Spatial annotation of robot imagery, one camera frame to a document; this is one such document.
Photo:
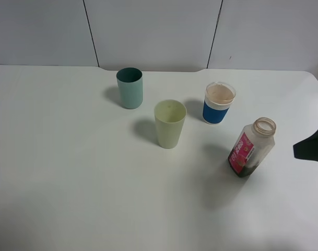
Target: bottle neck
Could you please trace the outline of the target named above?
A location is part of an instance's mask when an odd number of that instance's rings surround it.
[[[253,123],[252,131],[257,136],[269,138],[275,134],[276,124],[273,120],[262,117]]]

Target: dark liquid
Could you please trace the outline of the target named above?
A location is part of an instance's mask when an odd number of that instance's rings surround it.
[[[234,168],[232,167],[232,165],[231,165],[231,163],[229,161],[231,155],[233,154],[233,151],[234,151],[234,149],[232,149],[232,151],[230,152],[230,155],[228,155],[228,158],[227,158],[228,164],[230,164],[230,167],[232,168],[232,170],[240,178],[251,175],[255,171],[255,169],[258,167],[259,163],[257,163],[255,166],[249,167],[248,166],[248,161],[247,161],[246,165],[242,168],[242,170],[239,173],[237,173],[237,171],[234,170]]]

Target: bottle opening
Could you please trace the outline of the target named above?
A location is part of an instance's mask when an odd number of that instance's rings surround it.
[[[259,118],[253,124],[254,130],[266,137],[270,137],[276,132],[276,124],[269,118]]]

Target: blue cup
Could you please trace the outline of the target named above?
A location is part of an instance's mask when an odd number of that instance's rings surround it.
[[[122,104],[127,109],[138,108],[143,102],[143,73],[136,68],[124,68],[116,74]]]
[[[214,82],[206,87],[203,118],[209,124],[219,124],[235,98],[235,89],[223,82]]]

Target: white table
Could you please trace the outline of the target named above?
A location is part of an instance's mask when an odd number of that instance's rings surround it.
[[[0,66],[0,250],[318,250],[318,163],[292,151],[318,129],[314,76],[144,72],[144,102],[126,110],[115,74]],[[213,81],[237,90],[215,126],[201,120]],[[163,99],[189,113],[172,150],[155,141]],[[276,145],[240,179],[226,159],[258,117],[277,123]]]

